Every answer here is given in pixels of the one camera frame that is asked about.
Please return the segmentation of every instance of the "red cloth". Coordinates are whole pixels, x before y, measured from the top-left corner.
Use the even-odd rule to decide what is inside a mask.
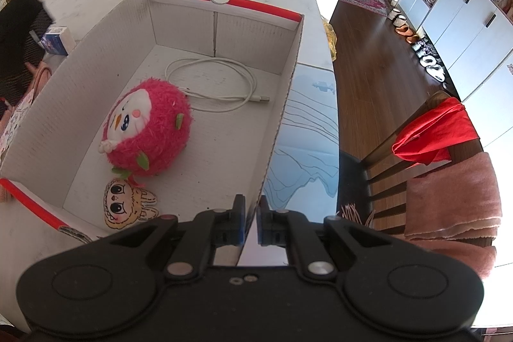
[[[479,136],[465,106],[451,97],[406,125],[397,135],[392,152],[403,160],[428,165],[450,160],[447,147],[476,138]]]

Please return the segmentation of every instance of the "pink towel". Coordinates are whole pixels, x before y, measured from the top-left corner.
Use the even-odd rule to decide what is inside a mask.
[[[409,241],[411,244],[418,245],[425,250],[430,250],[438,254],[447,255],[467,264],[472,268],[481,279],[490,275],[495,263],[497,250],[495,246],[482,248],[471,244],[465,244],[457,241],[443,240],[417,240]]]
[[[408,180],[407,239],[494,238],[501,217],[499,187],[488,153]]]

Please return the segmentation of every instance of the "stuffed animal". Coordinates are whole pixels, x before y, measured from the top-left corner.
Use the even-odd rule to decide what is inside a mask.
[[[115,178],[107,187],[103,197],[105,223],[109,228],[122,229],[136,221],[147,221],[158,216],[153,193],[132,186],[126,180]]]
[[[110,112],[99,151],[107,153],[120,178],[152,176],[183,150],[191,122],[187,97],[171,83],[150,78]]]

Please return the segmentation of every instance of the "silver bolt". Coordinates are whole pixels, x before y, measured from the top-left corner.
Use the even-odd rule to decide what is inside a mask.
[[[255,281],[258,281],[258,277],[256,275],[253,275],[253,274],[248,274],[248,275],[244,276],[244,281],[246,281],[246,282],[255,282]]]
[[[230,284],[233,284],[234,286],[240,286],[240,285],[244,284],[244,280],[242,280],[242,278],[240,278],[240,277],[232,277],[232,278],[230,278],[230,280],[228,280],[228,282]]]
[[[167,266],[167,272],[171,275],[187,275],[193,270],[194,268],[189,263],[172,263]]]
[[[315,261],[308,265],[308,270],[315,275],[326,275],[331,273],[335,267],[325,261]]]

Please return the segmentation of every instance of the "yellow plastic bag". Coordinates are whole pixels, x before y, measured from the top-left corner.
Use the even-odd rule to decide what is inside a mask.
[[[337,49],[335,48],[337,45],[337,35],[335,34],[332,25],[326,18],[322,17],[322,23],[324,24],[324,30],[326,31],[326,36],[328,37],[328,45],[329,51],[332,54],[332,61],[335,61],[337,59]]]

